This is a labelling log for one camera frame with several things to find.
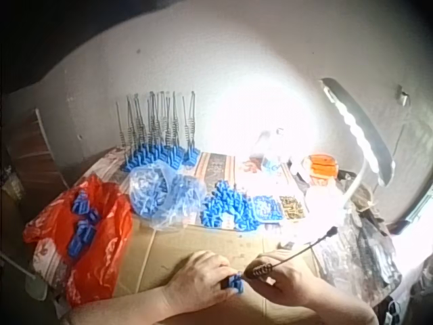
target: cardboard box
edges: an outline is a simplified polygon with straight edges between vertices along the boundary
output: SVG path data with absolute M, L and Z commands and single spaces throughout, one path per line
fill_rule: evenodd
M 226 256 L 243 271 L 258 254 L 276 249 L 277 241 L 257 234 L 209 230 L 189 225 L 181 232 L 155 232 L 134 219 L 133 234 L 122 265 L 115 297 L 166 284 L 195 251 L 210 250 Z M 303 258 L 315 272 L 312 253 Z M 163 324 L 320 324 L 314 312 L 266 301 L 245 283 L 245 292 L 224 303 L 166 320 Z

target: desk lamp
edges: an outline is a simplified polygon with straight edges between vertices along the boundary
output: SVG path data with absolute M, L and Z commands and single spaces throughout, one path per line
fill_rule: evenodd
M 350 127 L 350 132 L 357 139 L 358 146 L 364 156 L 361 170 L 343 195 L 342 204 L 344 205 L 361 183 L 367 163 L 370 169 L 378 175 L 379 185 L 387 186 L 394 176 L 395 162 L 378 130 L 347 90 L 332 78 L 321 79 L 321 83 L 326 96 L 343 116 L 344 122 Z

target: orange object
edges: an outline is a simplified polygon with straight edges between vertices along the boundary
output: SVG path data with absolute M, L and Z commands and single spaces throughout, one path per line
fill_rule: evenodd
M 308 157 L 309 174 L 315 185 L 326 186 L 330 179 L 337 178 L 337 161 L 327 154 L 312 154 Z
M 78 260 L 68 256 L 68 245 L 76 224 L 85 216 L 75 215 L 72 204 L 80 190 L 85 190 L 90 206 L 101 215 L 90 247 Z M 131 234 L 131 205 L 118 185 L 104 183 L 95 174 L 83 183 L 60 194 L 37 218 L 26 225 L 25 242 L 38 242 L 33 257 L 37 272 L 52 286 L 66 285 L 71 306 L 108 299 L 116 286 L 120 259 Z

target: white wall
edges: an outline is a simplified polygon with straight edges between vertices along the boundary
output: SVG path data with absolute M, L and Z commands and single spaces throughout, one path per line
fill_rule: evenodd
M 433 56 L 425 40 L 396 1 L 191 0 L 104 32 L 5 105 L 9 118 L 41 109 L 61 167 L 120 143 L 115 101 L 125 109 L 126 94 L 194 90 L 199 148 L 247 154 L 260 131 L 285 127 L 291 151 L 329 152 L 356 171 L 361 152 L 318 79 L 340 81 L 391 151 L 407 115 L 394 98 L 401 84 L 412 109 L 395 179 L 376 193 L 390 221 L 433 165 Z

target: person's right hand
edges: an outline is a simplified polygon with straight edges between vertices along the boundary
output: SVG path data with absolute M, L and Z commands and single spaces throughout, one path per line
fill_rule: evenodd
M 287 250 L 260 254 L 248 265 L 246 272 L 262 264 L 275 265 L 290 255 L 292 253 Z M 244 280 L 264 298 L 285 306 L 307 306 L 315 295 L 315 285 L 319 281 L 302 257 L 296 257 L 274 267 L 267 278 L 251 280 L 244 276 Z

